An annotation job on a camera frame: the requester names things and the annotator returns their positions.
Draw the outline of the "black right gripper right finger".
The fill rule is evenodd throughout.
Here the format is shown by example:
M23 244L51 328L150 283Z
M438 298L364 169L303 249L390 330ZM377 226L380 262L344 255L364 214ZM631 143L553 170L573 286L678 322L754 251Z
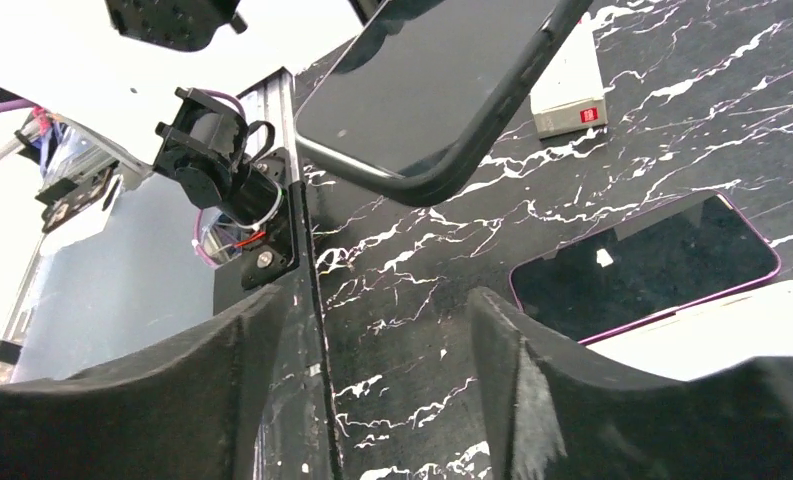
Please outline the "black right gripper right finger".
M793 479L793 357L678 381L606 358L491 289L467 302L497 479Z

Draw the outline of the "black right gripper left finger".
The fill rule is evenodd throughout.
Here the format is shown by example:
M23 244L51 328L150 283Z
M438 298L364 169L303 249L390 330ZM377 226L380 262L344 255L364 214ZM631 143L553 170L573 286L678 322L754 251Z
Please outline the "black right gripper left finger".
M249 479L285 295L64 379L0 386L0 479Z

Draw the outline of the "purple smartphone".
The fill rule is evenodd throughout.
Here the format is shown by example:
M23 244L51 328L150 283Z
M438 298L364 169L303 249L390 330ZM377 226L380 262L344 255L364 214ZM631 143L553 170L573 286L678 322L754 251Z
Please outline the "purple smartphone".
M780 269L734 203L702 190L527 260L509 284L527 316L588 345L763 284Z

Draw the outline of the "beige phone case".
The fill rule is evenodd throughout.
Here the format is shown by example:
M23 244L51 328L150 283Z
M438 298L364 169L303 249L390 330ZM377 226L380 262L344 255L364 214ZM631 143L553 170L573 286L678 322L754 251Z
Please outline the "beige phone case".
M754 357L793 356L793 280L699 304L589 348L683 381Z

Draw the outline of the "black phone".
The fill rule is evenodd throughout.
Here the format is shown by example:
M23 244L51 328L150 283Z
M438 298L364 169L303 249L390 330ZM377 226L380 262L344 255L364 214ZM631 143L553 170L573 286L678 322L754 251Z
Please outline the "black phone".
M468 182L586 1L386 1L302 103L299 152L410 207Z

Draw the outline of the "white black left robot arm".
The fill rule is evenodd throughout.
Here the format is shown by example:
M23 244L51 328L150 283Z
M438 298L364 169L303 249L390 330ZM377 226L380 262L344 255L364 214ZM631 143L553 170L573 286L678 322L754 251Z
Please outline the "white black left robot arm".
M233 77L253 27L235 1L0 1L0 113L95 133L199 208L248 203L269 187L243 159L257 123L196 75Z

